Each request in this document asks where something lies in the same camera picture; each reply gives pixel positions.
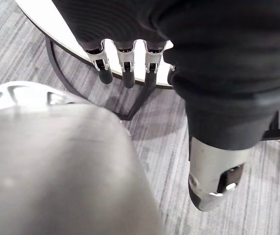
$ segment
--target black metal frame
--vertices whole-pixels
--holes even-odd
[[[58,61],[56,59],[55,51],[54,51],[54,44],[55,42],[51,40],[49,37],[46,37],[46,47],[47,47],[47,55],[48,59],[57,75],[57,77],[61,80],[63,85],[67,88],[67,90],[81,98],[85,98],[79,91],[73,87],[73,85],[67,80],[65,77],[64,73],[62,72]],[[138,112],[138,110],[142,107],[142,105],[147,101],[151,93],[154,91],[156,88],[155,84],[150,84],[150,83],[144,83],[143,88],[140,92],[140,94],[137,96],[133,106],[131,107],[130,111],[127,114],[121,114],[121,113],[116,113],[114,112],[121,120],[131,120],[134,115]]]

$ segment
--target robotic hand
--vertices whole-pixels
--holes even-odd
[[[163,53],[185,100],[191,199],[209,211],[234,189],[250,149],[280,109],[280,0],[53,0],[79,44],[111,81],[102,40],[134,84],[133,41],[146,41],[146,82]]]

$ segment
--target white tabletop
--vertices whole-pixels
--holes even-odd
[[[63,17],[51,0],[15,0],[20,9],[38,26],[47,36],[57,41],[64,48],[90,62],[86,52],[76,41]],[[105,40],[105,51],[109,58],[113,73],[122,75],[118,62],[117,51],[111,40]],[[163,58],[157,74],[157,85],[170,86],[167,82],[169,64]],[[142,40],[137,40],[135,47],[135,79],[144,82],[145,78],[145,48]]]

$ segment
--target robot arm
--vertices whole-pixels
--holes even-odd
[[[86,51],[104,38],[144,39],[153,54],[172,41],[163,55],[186,102],[189,192],[198,209],[216,207],[280,109],[280,0],[53,2]]]

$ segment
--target gray carpet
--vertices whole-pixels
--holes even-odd
[[[139,86],[102,84],[94,69],[56,48],[65,74],[91,101],[128,110]],[[15,5],[0,0],[0,84],[12,80],[43,83],[65,90],[47,58],[45,37]],[[221,207],[202,213],[187,191],[188,139],[183,101],[169,90],[155,90],[130,122],[130,130],[170,235],[280,235],[280,143],[259,143],[235,194]]]

